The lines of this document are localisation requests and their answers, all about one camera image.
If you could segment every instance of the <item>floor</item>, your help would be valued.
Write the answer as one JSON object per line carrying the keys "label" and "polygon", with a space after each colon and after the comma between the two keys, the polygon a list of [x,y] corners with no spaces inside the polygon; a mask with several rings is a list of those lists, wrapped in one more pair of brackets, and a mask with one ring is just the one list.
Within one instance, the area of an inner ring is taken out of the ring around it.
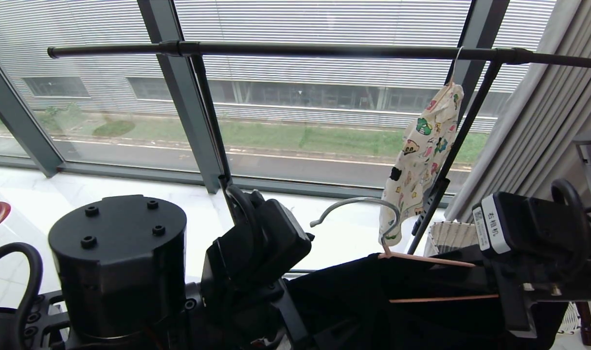
{"label": "floor", "polygon": [[[0,201],[12,206],[10,215],[0,225],[0,246],[9,242],[27,242],[35,246],[44,263],[40,292],[59,290],[47,241],[49,229],[57,219],[103,197],[138,193],[165,199],[183,208],[188,216],[186,281],[198,281],[206,248],[233,226],[223,195],[208,194],[201,186],[67,174],[47,179],[39,171],[0,168]],[[316,236],[312,251],[295,268],[316,270],[381,252],[377,243],[379,208],[375,204],[341,207],[332,212],[324,223],[310,228],[308,223],[318,219],[335,200],[267,192],[264,197],[280,201],[293,212],[302,228]],[[442,220],[442,210],[438,210],[433,221]],[[410,218],[402,224],[404,238],[393,247],[394,251],[407,250],[414,221]],[[417,253],[424,252],[424,241]],[[28,264],[19,253],[1,259],[0,306],[17,307],[28,275]],[[555,350],[583,348],[578,334],[558,336],[553,347]]]}

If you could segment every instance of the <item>black garment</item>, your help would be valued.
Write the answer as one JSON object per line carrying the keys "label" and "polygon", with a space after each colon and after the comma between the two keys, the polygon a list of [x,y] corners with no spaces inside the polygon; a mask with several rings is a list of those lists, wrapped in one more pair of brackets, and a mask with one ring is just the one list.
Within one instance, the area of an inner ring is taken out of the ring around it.
{"label": "black garment", "polygon": [[505,330],[497,298],[388,302],[475,294],[432,282],[432,273],[441,272],[436,271],[438,267],[406,259],[378,259],[374,254],[299,277],[287,286],[309,333],[322,332],[345,319],[356,321],[357,332],[341,350],[541,350],[553,345],[567,303],[536,304],[532,311],[537,339],[520,339]]}

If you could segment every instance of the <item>black clothes rod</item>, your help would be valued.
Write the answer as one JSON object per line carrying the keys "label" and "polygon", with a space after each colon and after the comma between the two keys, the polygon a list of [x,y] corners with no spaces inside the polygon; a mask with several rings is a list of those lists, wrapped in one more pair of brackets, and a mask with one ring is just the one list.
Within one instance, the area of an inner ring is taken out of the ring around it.
{"label": "black clothes rod", "polygon": [[[295,57],[415,58],[453,60],[457,47],[317,45],[317,44],[240,44],[228,42],[165,41],[159,44],[84,45],[49,47],[51,58],[88,55],[164,54],[249,55]],[[527,49],[462,49],[461,60],[497,60],[503,64],[556,64],[591,68],[591,58],[535,53]]]}

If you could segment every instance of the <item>corrugated metal wall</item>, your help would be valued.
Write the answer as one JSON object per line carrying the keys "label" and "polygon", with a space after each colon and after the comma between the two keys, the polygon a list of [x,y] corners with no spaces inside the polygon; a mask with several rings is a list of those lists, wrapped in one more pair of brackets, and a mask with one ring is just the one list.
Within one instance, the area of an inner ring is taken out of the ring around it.
{"label": "corrugated metal wall", "polygon": [[[455,46],[469,0],[177,0],[187,40]],[[535,49],[553,0],[512,0],[496,46]],[[153,56],[51,60],[48,46],[149,42],[135,0],[0,0],[0,62],[33,109],[65,107],[124,113],[175,113],[172,102],[137,100],[126,77],[162,77]],[[439,88],[449,62],[322,58],[206,57],[209,79]],[[493,91],[511,92],[526,66],[508,66]],[[90,98],[34,97],[24,77],[78,76]],[[246,118],[403,125],[413,115],[362,110],[219,104]],[[491,128],[478,118],[476,129]]]}

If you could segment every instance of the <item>white sheer curtain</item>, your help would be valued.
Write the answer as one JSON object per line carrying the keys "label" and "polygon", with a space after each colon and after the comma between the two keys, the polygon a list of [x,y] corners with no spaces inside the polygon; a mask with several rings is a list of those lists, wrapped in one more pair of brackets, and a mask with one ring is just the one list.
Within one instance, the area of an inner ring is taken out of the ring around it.
{"label": "white sheer curtain", "polygon": [[[537,52],[591,57],[591,0],[558,0]],[[549,199],[558,177],[586,197],[572,139],[589,128],[591,69],[531,65],[445,217],[471,222],[473,204],[497,191]]]}

